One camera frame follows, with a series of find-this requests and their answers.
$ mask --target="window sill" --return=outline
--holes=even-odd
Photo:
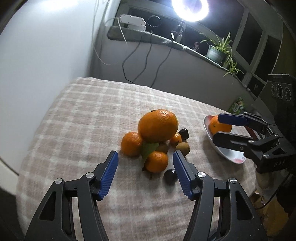
[[[121,28],[122,32],[124,34],[124,37],[126,38],[127,42],[139,42],[142,37],[141,42],[143,43],[150,43],[150,33],[146,32],[146,31],[138,31],[138,30],[133,30],[133,29],[129,29],[129,28]],[[120,32],[120,28],[118,26],[111,26],[108,33],[107,33],[107,37],[110,40],[117,40],[117,41],[124,41],[123,36]],[[172,41],[152,34],[152,43],[153,44],[158,44],[158,45],[166,45],[168,47],[171,47]],[[221,70],[223,70],[224,72],[227,72],[228,70],[225,69],[224,67],[220,66],[219,64],[215,63],[214,61],[208,59],[206,56],[201,55],[200,53],[188,48],[187,46],[184,46],[182,44],[179,44],[177,42],[173,42],[173,49],[176,50],[181,50],[181,51],[185,51],[186,53],[195,56],[197,58],[200,58],[206,62],[208,62],[209,64],[215,66],[216,68],[219,68]],[[242,82],[237,78],[237,76],[233,76],[252,96],[252,98],[255,100],[256,97],[251,93],[251,91],[244,85],[242,84]]]

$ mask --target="checkered fabric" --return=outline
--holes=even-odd
[[[128,158],[120,152],[124,134],[137,131],[140,118],[152,109],[172,111],[178,118],[179,129],[188,129],[191,151],[187,160],[198,170],[221,180],[235,177],[248,195],[255,190],[253,162],[247,159],[237,165],[222,158],[206,136],[204,117],[224,111],[146,86],[79,78],[54,101],[22,163],[17,205],[24,233],[56,178],[65,181],[80,178],[104,162],[111,150],[116,150],[119,165],[114,180],[109,194],[98,202],[109,239],[182,240],[194,202],[184,196],[179,182],[167,186],[163,172],[150,180],[141,171],[141,157]],[[243,127],[233,128],[237,134],[248,135]],[[167,169],[173,168],[172,155],[171,149]],[[73,202],[76,238],[83,240],[77,200]],[[215,200],[212,227],[217,219],[218,200]]]

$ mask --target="plate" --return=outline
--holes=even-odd
[[[210,124],[211,119],[213,117],[214,117],[213,115],[207,115],[204,118],[204,128],[205,128],[205,131],[207,133],[207,136],[210,140],[212,147],[215,149],[216,152],[218,152],[222,157],[225,157],[227,160],[229,160],[235,164],[244,163],[246,158],[244,157],[243,152],[215,146],[215,144],[213,142],[213,134],[211,133],[211,131],[209,129],[209,124]]]

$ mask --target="white cable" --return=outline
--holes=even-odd
[[[99,9],[99,0],[96,0],[95,6],[94,6],[93,25],[92,25],[92,30],[91,30],[91,43],[92,43],[93,49],[94,49],[94,51],[95,51],[95,53],[96,53],[96,56],[98,57],[98,59],[99,59],[103,64],[105,64],[105,65],[114,65],[114,64],[106,64],[103,60],[101,60],[101,58],[100,58],[99,55],[98,55],[98,52],[96,51],[95,45],[94,45],[94,23],[95,23],[95,21],[96,21],[96,14],[97,14],[97,12],[98,12],[98,9]],[[122,34],[122,36],[123,36],[123,39],[124,39],[124,41],[125,41],[125,43],[126,43],[126,46],[128,46],[128,43],[127,43],[127,41],[126,41],[126,38],[124,37],[124,34],[123,34],[122,29],[121,29],[121,26],[120,26],[119,17],[118,17],[118,18],[110,18],[110,19],[108,19],[108,20],[105,22],[105,24],[106,24],[107,22],[109,22],[110,20],[112,20],[112,19],[117,19],[117,22],[118,22],[118,25],[119,25],[119,28],[120,28],[120,32],[121,32],[121,34]]]

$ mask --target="plant pot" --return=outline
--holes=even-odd
[[[207,57],[222,66],[227,58],[227,54],[221,52],[220,50],[214,49],[214,46],[209,45]]]

